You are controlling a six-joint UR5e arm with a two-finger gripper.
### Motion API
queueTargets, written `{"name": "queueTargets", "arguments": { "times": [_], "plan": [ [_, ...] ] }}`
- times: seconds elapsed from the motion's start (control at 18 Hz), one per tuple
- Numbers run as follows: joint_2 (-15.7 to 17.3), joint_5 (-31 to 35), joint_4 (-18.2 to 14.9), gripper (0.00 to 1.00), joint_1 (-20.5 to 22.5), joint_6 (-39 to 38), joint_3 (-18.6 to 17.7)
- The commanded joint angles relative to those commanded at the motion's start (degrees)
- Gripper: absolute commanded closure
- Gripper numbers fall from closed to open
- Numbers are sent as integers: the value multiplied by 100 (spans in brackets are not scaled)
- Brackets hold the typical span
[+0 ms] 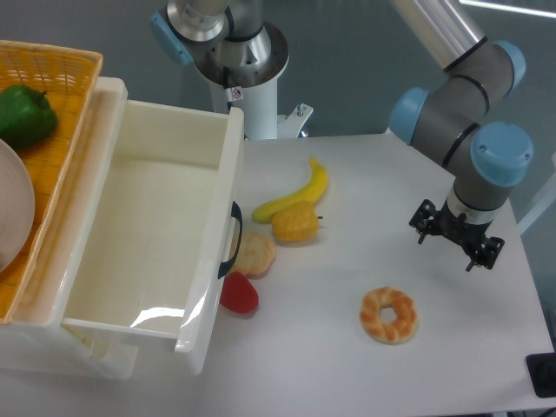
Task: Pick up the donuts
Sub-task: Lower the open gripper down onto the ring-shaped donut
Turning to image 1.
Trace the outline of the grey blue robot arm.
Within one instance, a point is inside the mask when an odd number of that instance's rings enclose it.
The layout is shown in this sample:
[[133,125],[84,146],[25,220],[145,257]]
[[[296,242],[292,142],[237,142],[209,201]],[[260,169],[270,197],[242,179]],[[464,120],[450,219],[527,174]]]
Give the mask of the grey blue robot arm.
[[[447,74],[435,91],[408,90],[394,105],[389,129],[454,178],[440,208],[424,201],[410,220],[420,237],[440,235],[460,246],[471,267],[492,268],[503,248],[487,229],[533,157],[530,136],[516,125],[480,119],[526,72],[521,51],[491,42],[455,1],[396,1],[394,8]],[[154,37],[181,65],[194,64],[217,111],[241,109],[245,136],[294,138],[310,109],[277,112],[277,79],[288,44],[262,16],[259,1],[169,1],[150,19]]]

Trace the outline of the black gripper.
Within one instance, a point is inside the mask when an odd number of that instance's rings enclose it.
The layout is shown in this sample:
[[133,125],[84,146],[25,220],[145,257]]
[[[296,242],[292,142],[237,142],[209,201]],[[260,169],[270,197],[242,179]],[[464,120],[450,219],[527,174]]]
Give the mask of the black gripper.
[[419,244],[430,235],[440,235],[461,246],[470,259],[467,272],[474,267],[492,269],[505,245],[499,237],[485,236],[491,222],[468,223],[465,213],[455,216],[446,204],[439,211],[428,199],[420,204],[408,224],[418,233]]

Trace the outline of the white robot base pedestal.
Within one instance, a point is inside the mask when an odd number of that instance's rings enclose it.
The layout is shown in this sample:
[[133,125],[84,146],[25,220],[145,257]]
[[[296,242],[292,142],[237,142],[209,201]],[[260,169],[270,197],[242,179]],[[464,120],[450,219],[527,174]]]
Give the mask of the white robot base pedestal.
[[289,62],[286,37],[271,23],[248,40],[223,40],[196,65],[209,85],[213,111],[233,107],[244,114],[249,140],[305,137],[304,126],[314,113],[298,103],[288,114],[278,110],[278,81]]

